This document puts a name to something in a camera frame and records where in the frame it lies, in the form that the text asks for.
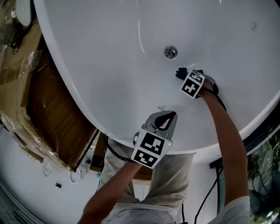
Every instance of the floor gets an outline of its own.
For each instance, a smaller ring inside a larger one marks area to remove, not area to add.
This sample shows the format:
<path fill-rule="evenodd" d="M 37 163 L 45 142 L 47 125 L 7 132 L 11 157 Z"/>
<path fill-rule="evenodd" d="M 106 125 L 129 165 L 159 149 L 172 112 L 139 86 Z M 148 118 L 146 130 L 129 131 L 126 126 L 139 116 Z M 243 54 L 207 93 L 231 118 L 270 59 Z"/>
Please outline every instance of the floor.
<path fill-rule="evenodd" d="M 11 135 L 0 126 L 0 178 L 32 210 L 54 224 L 74 224 L 98 187 L 98 176 L 89 171 L 83 180 L 73 184 L 69 172 L 54 166 L 49 177 L 42 172 L 42 164 L 29 158 Z M 216 178 L 216 171 L 207 164 L 194 164 L 190 174 L 188 199 L 184 203 L 186 221 L 193 223 L 198 208 Z M 134 185 L 140 200 L 148 194 L 149 186 Z M 217 188 L 201 210 L 198 223 L 206 224 L 217 214 Z M 177 223 L 182 217 L 178 215 Z"/>

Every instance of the white shirt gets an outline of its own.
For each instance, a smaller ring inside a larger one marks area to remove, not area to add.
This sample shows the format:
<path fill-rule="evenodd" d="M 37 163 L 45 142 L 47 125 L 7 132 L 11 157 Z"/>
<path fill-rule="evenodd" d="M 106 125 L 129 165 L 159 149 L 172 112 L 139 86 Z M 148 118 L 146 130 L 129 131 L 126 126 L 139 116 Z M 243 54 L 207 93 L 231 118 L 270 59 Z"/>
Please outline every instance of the white shirt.
<path fill-rule="evenodd" d="M 208 224 L 250 224 L 248 196 L 231 201 Z M 165 206 L 119 204 L 102 224 L 174 224 L 176 214 Z"/>

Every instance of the person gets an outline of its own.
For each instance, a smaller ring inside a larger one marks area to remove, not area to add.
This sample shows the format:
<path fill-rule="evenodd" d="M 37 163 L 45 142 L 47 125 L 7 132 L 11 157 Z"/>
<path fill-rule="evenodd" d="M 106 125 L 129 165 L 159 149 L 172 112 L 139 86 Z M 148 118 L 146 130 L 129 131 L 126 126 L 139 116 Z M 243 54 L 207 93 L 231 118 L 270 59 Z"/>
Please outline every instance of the person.
<path fill-rule="evenodd" d="M 204 87 L 212 90 L 206 80 Z M 225 207 L 210 224 L 249 224 L 247 154 L 231 118 L 214 95 L 200 91 L 216 127 L 224 165 Z M 129 157 L 132 149 L 113 140 L 110 146 Z M 153 169 L 150 191 L 143 201 L 134 196 L 132 178 L 141 164 L 124 162 L 106 151 L 97 192 L 86 204 L 79 224 L 173 224 L 186 200 L 193 154 L 165 155 Z"/>

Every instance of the cardboard box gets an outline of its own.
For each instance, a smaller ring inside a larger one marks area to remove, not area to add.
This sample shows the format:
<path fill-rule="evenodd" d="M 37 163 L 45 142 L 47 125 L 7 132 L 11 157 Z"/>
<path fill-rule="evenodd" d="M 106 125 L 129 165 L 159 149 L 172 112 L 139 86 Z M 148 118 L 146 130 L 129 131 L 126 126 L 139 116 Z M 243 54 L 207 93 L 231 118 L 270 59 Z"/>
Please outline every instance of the cardboard box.
<path fill-rule="evenodd" d="M 18 52 L 0 52 L 0 118 L 20 147 L 76 171 L 96 128 L 62 81 L 37 20 Z"/>
<path fill-rule="evenodd" d="M 44 161 L 44 158 L 43 158 L 43 157 L 41 157 L 41 156 L 37 155 L 36 153 L 32 152 L 30 149 L 22 148 L 22 147 L 20 147 L 20 148 L 21 148 L 21 150 L 22 150 L 23 152 L 25 152 L 30 158 L 32 158 L 32 159 L 34 159 L 34 160 L 36 160 L 36 161 L 38 161 L 38 162 L 40 162 L 40 163 L 43 163 L 43 161 Z"/>
<path fill-rule="evenodd" d="M 96 173 L 101 173 L 104 166 L 104 152 L 106 150 L 106 145 L 103 141 L 103 133 L 100 133 L 94 155 L 91 161 L 90 169 Z M 135 174 L 132 181 L 135 184 L 149 185 L 152 179 L 153 170 L 142 166 L 141 169 Z"/>

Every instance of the overflow drain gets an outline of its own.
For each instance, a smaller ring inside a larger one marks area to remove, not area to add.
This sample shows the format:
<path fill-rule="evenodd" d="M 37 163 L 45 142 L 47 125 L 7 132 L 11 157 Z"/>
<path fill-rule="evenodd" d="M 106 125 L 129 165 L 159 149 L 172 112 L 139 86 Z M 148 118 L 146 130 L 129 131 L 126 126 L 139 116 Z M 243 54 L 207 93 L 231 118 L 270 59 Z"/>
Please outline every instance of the overflow drain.
<path fill-rule="evenodd" d="M 164 54 L 167 58 L 173 59 L 177 56 L 178 51 L 175 47 L 169 46 L 169 47 L 165 48 Z"/>

